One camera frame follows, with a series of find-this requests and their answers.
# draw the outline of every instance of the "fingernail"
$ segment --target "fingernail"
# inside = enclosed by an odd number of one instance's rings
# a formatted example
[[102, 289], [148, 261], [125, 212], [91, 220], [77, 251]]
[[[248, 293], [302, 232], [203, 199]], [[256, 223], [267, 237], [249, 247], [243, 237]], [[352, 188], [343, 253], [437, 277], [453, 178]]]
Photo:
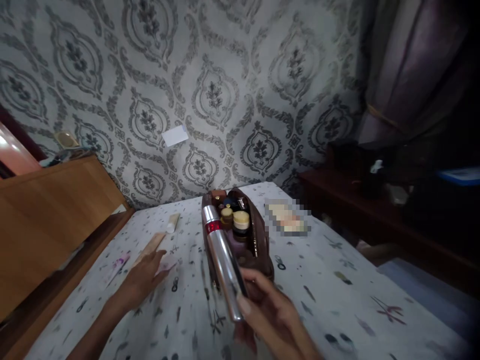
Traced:
[[250, 307], [250, 304], [247, 301], [247, 299], [241, 293], [237, 295], [236, 301], [238, 302], [238, 307], [240, 308], [240, 311], [243, 315], [250, 314], [250, 311], [252, 311], [252, 308]]

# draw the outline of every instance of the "tablecloth pattern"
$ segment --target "tablecloth pattern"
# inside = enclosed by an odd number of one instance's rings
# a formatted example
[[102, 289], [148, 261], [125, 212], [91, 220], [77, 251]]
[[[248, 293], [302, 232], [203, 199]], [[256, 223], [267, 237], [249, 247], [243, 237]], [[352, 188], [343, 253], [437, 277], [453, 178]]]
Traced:
[[[290, 199], [273, 182], [241, 190], [264, 213], [265, 199]], [[177, 229], [159, 246], [178, 264], [142, 306], [129, 312], [111, 334], [101, 359], [251, 359], [233, 341], [225, 301], [212, 287], [202, 237], [201, 198], [137, 211], [109, 243], [31, 348], [26, 359], [65, 359], [135, 258], [169, 216]], [[284, 237], [270, 232], [275, 284], [296, 306], [326, 359], [456, 359], [467, 344], [395, 285], [330, 227], [307, 217], [311, 232]], [[101, 280], [122, 253], [132, 258], [110, 286]], [[258, 358], [271, 355], [257, 340]]]

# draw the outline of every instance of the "beige tube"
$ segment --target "beige tube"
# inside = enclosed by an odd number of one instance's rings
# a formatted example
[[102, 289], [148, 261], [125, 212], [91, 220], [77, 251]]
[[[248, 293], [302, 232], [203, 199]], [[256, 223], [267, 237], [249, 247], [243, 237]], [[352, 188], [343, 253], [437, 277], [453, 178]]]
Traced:
[[171, 234], [175, 232], [175, 228], [177, 227], [177, 222], [179, 221], [180, 213], [177, 212], [173, 215], [170, 215], [168, 219], [168, 225], [166, 226], [166, 232]]

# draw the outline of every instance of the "hand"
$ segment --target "hand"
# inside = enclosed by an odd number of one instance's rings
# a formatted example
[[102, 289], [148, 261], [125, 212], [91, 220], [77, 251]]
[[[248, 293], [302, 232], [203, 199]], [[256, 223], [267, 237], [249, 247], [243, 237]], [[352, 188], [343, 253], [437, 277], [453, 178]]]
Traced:
[[155, 276], [160, 260], [166, 253], [165, 250], [152, 251], [135, 265], [116, 293], [108, 300], [110, 304], [125, 313], [138, 308], [169, 274], [170, 270], [161, 271]]
[[314, 342], [288, 297], [261, 272], [240, 269], [249, 299], [239, 294], [238, 306], [246, 321], [235, 326], [235, 341], [257, 352], [254, 332], [278, 360], [321, 360]]

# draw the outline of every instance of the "damask wallpaper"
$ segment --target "damask wallpaper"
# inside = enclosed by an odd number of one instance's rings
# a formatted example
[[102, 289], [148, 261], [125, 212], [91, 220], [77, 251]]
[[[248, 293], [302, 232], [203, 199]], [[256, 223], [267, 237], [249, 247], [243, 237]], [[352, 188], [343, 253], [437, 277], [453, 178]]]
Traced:
[[0, 102], [46, 154], [75, 134], [136, 208], [294, 193], [359, 121], [366, 3], [0, 0]]

